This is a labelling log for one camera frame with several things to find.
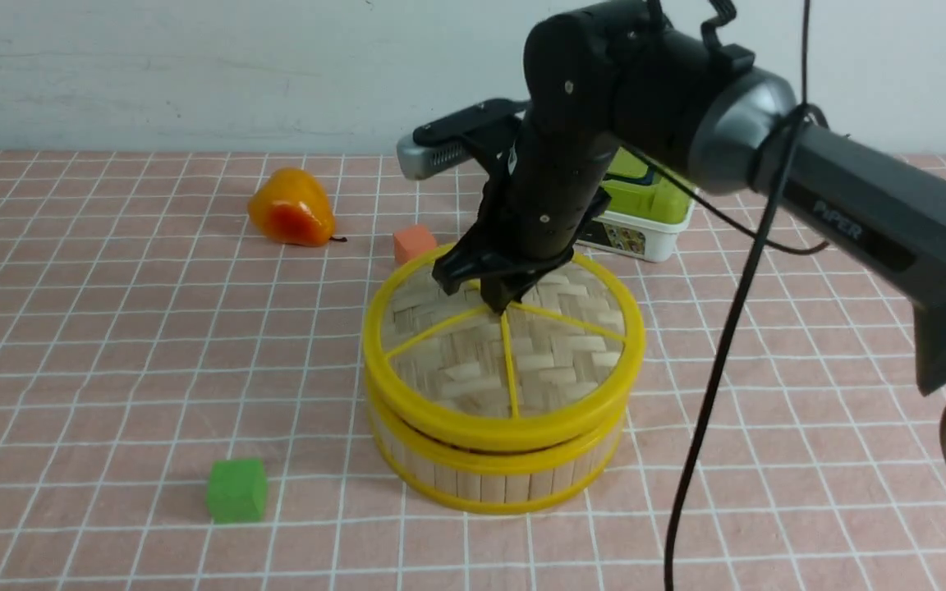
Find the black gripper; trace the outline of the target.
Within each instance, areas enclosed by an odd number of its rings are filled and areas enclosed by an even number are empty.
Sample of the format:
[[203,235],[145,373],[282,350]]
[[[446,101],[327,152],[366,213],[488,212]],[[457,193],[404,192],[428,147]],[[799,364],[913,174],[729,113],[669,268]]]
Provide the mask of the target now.
[[585,220],[604,206],[599,184],[614,158],[609,132],[547,131],[523,123],[484,188],[474,226],[437,259],[432,277],[448,295],[480,281],[492,314],[504,314],[542,277],[570,261]]

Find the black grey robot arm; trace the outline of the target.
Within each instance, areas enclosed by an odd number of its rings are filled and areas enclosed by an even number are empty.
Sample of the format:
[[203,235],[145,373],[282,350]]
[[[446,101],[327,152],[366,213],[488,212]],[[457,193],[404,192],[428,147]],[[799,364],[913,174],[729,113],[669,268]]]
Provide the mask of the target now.
[[[728,1],[699,36],[657,1],[562,12],[523,48],[529,101],[492,98],[416,130],[418,144],[461,142],[489,171],[474,226],[435,263],[446,293],[470,280],[503,313],[570,261],[607,206],[617,149],[714,195],[752,190],[893,285],[912,303],[916,382],[946,385],[946,180],[808,120],[791,84],[721,44]],[[946,461],[946,408],[941,419]]]

